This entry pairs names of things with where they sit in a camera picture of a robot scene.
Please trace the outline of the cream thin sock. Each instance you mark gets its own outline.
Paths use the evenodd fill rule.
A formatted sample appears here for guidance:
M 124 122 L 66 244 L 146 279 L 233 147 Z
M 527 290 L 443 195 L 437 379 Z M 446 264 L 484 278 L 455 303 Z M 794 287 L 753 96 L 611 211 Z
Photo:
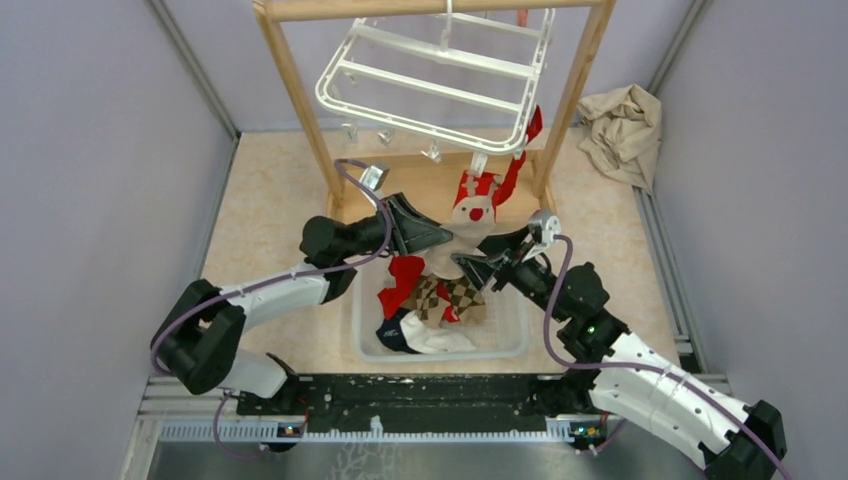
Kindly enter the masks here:
M 496 226 L 498 189 L 502 177 L 491 172 L 474 176 L 465 171 L 460 179 L 457 196 L 449 220 L 441 228 L 452 233 L 452 239 L 423 254 L 425 266 L 436 277 L 457 280 L 463 276 L 451 256 L 472 254 Z

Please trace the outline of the brown argyle sock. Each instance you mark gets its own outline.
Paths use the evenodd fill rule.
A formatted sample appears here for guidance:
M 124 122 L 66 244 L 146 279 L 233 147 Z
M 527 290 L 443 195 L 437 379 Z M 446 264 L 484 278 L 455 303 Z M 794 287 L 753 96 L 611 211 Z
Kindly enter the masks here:
M 437 284 L 444 283 L 451 297 L 454 310 L 464 325 L 481 325 L 486 319 L 486 303 L 480 291 L 477 291 L 466 277 L 454 280 L 441 279 L 435 275 L 421 276 L 413 294 L 413 310 L 425 326 L 438 328 L 442 323 L 442 314 L 447 306 L 436 294 Z

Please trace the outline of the white plastic basket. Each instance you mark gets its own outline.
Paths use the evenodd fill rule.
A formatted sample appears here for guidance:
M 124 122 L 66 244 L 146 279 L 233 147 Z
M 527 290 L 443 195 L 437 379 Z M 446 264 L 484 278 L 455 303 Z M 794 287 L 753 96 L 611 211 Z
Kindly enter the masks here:
M 352 333 L 371 363 L 510 358 L 529 343 L 527 302 L 512 287 L 476 291 L 466 279 L 422 271 L 424 262 L 378 259 L 353 287 Z

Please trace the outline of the navy santa sock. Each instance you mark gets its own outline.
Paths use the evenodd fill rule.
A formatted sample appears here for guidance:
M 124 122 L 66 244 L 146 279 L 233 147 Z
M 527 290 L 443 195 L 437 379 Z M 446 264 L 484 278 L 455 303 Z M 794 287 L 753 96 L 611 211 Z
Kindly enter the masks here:
M 391 351 L 417 354 L 409 346 L 402 328 L 401 321 L 408 313 L 408 309 L 398 309 L 393 316 L 383 321 L 375 334 L 380 343 Z

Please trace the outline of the white sock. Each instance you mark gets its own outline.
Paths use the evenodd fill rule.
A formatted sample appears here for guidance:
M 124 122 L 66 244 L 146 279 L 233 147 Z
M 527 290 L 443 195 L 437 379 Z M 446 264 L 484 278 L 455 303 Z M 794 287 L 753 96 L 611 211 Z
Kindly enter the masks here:
M 406 345 L 419 354 L 458 354 L 477 350 L 476 345 L 463 333 L 446 328 L 430 328 L 414 311 L 408 312 L 399 326 Z

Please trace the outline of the white clip drying hanger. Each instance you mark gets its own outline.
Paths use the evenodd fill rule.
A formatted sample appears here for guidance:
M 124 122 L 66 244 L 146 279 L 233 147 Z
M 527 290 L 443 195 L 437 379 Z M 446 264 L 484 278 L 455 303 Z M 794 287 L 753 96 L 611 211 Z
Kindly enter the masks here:
M 327 111 L 344 118 L 350 137 L 359 122 L 429 140 L 434 162 L 447 146 L 487 158 L 518 158 L 546 67 L 556 11 L 530 11 L 526 25 L 510 13 L 448 11 L 353 21 L 315 85 Z

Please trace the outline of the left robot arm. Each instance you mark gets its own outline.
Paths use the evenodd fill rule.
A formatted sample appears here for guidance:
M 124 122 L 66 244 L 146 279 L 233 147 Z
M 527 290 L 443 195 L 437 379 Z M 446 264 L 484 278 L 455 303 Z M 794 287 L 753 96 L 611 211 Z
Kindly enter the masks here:
M 242 335 L 287 312 L 339 298 L 358 267 L 383 253 L 413 254 L 452 238 L 402 194 L 378 201 L 374 215 L 351 224 L 315 216 L 302 232 L 305 258 L 291 269 L 226 287 L 206 279 L 190 283 L 154 335 L 152 363 L 193 395 L 236 390 L 260 397 L 277 414 L 288 413 L 300 399 L 293 372 L 274 355 L 240 349 Z

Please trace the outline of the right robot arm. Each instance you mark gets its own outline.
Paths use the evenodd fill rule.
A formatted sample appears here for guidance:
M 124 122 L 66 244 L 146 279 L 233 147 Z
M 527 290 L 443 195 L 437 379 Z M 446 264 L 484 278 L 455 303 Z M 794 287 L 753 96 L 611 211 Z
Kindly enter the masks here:
M 576 412 L 609 412 L 663 440 L 708 479 L 791 478 L 781 413 L 707 385 L 650 348 L 599 305 L 590 264 L 564 262 L 557 274 L 522 249 L 455 254 L 476 286 L 510 285 L 543 309 L 543 343 L 567 373 L 563 398 Z

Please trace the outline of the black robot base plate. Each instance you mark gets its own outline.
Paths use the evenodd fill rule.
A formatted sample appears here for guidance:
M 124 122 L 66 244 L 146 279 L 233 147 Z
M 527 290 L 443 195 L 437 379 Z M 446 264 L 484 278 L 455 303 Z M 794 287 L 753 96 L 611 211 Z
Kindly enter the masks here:
M 610 414 L 591 406 L 586 385 L 584 374 L 315 374 L 289 380 L 270 399 L 235 398 L 242 416 L 302 418 L 303 426 L 282 430 L 285 437 L 474 441 L 547 434 L 584 450 L 617 428 Z

